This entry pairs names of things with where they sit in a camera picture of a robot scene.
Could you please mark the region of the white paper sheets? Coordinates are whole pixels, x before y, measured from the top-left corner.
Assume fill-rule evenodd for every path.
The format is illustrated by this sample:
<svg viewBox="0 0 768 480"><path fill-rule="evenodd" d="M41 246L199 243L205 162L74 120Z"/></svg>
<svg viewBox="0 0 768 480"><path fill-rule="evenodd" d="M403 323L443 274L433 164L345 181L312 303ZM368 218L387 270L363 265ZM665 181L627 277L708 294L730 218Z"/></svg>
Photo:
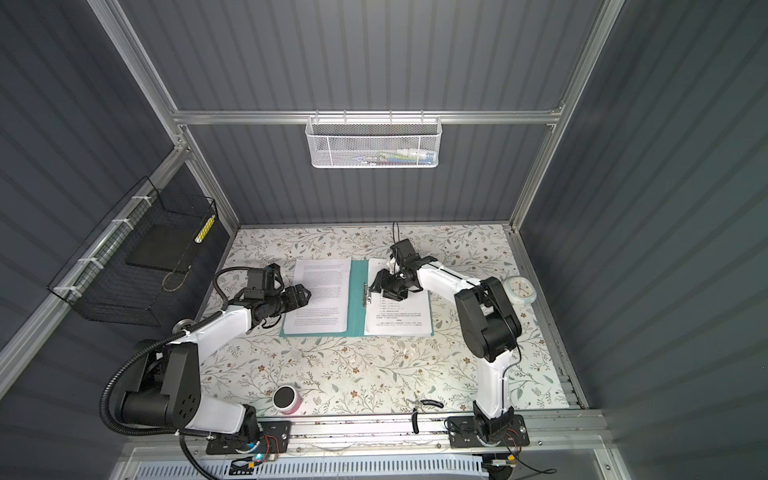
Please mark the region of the white paper sheets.
<svg viewBox="0 0 768 480"><path fill-rule="evenodd" d="M384 259L369 259L366 283L370 286L376 273L386 267ZM426 291L410 293L401 301L371 294L371 303L365 308L365 336L422 337L433 334L431 305Z"/></svg>

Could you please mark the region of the teal plastic folder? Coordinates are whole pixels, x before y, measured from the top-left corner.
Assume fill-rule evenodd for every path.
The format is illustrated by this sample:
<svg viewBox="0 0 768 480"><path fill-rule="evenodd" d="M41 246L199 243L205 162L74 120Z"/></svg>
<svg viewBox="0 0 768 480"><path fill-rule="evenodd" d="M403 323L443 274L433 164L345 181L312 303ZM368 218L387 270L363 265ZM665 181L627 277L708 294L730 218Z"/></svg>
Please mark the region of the teal plastic folder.
<svg viewBox="0 0 768 480"><path fill-rule="evenodd" d="M347 330L343 333L326 335L288 336L280 331L282 337L364 337L365 308L362 303L363 284L367 281L367 260L351 260Z"/></svg>

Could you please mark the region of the printed paper sheet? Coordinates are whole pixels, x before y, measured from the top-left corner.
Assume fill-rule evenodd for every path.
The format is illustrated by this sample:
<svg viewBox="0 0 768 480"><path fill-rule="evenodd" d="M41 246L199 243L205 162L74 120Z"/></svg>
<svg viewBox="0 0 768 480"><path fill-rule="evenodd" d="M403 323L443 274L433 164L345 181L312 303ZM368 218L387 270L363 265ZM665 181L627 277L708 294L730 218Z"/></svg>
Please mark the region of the printed paper sheet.
<svg viewBox="0 0 768 480"><path fill-rule="evenodd" d="M286 315L283 333L288 336L326 335L347 330L350 259L299 259L293 283L311 296L306 306Z"/></svg>

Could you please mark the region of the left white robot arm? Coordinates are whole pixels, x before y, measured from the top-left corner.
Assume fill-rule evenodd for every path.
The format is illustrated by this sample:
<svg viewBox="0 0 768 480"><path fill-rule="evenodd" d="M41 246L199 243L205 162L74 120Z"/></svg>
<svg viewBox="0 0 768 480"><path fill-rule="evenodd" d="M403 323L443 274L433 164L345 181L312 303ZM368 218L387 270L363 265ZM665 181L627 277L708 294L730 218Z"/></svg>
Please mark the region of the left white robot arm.
<svg viewBox="0 0 768 480"><path fill-rule="evenodd" d="M135 437L222 439L244 451L264 443L254 407L204 394L201 365L229 341L270 329L283 315L307 306L312 293L301 284L286 284L275 263L244 271L246 285L233 296L212 284L221 299L218 311L149 342L118 368L98 404L109 430Z"/></svg>

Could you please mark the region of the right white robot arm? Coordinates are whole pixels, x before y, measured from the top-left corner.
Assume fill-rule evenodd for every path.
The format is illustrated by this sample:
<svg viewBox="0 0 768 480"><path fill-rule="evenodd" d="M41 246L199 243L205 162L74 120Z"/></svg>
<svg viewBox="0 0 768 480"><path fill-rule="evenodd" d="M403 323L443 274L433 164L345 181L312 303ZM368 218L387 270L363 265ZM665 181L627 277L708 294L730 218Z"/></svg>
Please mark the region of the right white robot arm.
<svg viewBox="0 0 768 480"><path fill-rule="evenodd" d="M525 427L514 424L519 416L507 393L508 371L521 356L518 338L523 328L501 280L455 272L433 256L418 254L404 239L390 246L387 266L376 273L371 290L394 301L424 291L449 301L457 312L462 339L477 358L475 436L489 446L530 444Z"/></svg>

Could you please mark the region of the metal folder clip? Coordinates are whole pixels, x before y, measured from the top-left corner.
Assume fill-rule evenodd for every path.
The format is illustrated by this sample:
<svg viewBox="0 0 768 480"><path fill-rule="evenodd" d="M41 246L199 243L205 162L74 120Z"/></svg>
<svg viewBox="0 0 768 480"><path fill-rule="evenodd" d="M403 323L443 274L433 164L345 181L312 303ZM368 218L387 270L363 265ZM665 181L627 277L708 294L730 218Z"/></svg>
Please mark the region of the metal folder clip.
<svg viewBox="0 0 768 480"><path fill-rule="evenodd" d="M362 297L363 297L362 299L363 307L367 308L370 305L371 298L372 298L370 286L367 283L363 284Z"/></svg>

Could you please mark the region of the yellow marker pen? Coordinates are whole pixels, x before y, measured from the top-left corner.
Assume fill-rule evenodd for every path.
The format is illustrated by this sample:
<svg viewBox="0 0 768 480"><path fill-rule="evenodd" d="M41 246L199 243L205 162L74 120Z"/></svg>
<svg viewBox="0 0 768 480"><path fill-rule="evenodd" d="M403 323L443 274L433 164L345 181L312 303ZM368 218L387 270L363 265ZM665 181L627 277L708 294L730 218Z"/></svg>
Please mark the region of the yellow marker pen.
<svg viewBox="0 0 768 480"><path fill-rule="evenodd" d="M200 230L196 234L194 238L194 242L196 244L202 244L203 241L206 239L207 235L209 234L210 230L212 229L213 225L216 222L216 214L211 215L205 223L201 226Z"/></svg>

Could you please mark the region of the silver drink can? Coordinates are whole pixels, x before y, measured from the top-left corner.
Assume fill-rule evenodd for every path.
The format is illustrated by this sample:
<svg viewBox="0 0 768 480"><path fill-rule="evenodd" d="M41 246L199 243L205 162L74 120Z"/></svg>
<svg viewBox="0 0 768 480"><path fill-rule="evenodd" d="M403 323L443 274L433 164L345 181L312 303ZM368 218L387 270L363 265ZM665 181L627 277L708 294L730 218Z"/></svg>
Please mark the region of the silver drink can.
<svg viewBox="0 0 768 480"><path fill-rule="evenodd" d="M192 319L182 319L179 320L172 328L173 334L183 334L188 335L191 333L192 328L195 325L195 321Z"/></svg>

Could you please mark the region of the pens in white basket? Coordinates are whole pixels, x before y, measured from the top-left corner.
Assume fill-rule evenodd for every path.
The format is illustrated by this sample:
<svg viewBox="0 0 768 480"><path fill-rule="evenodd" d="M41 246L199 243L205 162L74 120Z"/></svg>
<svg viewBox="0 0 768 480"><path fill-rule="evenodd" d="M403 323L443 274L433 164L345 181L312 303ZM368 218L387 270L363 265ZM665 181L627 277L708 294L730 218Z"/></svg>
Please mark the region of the pens in white basket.
<svg viewBox="0 0 768 480"><path fill-rule="evenodd" d="M427 149L397 149L369 152L352 159L352 162L369 166L435 166L438 152Z"/></svg>

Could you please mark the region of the black foam pad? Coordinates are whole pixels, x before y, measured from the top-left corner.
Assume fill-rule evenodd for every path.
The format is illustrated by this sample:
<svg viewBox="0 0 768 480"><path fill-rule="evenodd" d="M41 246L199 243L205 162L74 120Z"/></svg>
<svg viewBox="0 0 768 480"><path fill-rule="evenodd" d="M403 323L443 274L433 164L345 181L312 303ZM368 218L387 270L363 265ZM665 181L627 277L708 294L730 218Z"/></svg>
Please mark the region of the black foam pad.
<svg viewBox="0 0 768 480"><path fill-rule="evenodd" d="M202 247L194 242L197 233L190 227L154 225L128 254L125 263L133 267L187 273Z"/></svg>

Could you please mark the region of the white round alarm clock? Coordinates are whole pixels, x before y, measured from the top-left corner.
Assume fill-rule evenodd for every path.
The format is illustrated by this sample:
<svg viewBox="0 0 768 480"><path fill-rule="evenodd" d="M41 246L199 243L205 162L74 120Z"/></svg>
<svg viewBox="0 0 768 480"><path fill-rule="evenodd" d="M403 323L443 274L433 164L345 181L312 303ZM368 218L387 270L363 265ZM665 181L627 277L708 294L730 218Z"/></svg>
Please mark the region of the white round alarm clock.
<svg viewBox="0 0 768 480"><path fill-rule="evenodd" d="M513 305L531 305L537 300L536 288L526 277L508 277L502 281L502 286Z"/></svg>

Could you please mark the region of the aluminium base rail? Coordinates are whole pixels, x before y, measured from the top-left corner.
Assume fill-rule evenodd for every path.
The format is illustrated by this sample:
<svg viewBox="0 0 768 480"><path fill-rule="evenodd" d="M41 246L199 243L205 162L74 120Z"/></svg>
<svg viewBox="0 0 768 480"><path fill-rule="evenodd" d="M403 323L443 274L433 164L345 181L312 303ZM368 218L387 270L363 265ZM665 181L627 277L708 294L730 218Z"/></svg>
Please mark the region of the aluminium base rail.
<svg viewBox="0 0 768 480"><path fill-rule="evenodd" d="M559 409L521 411L530 444L536 450L593 450L614 444L599 410ZM353 454L443 453L451 449L447 410L417 414L415 433L410 413L294 416L285 457Z"/></svg>

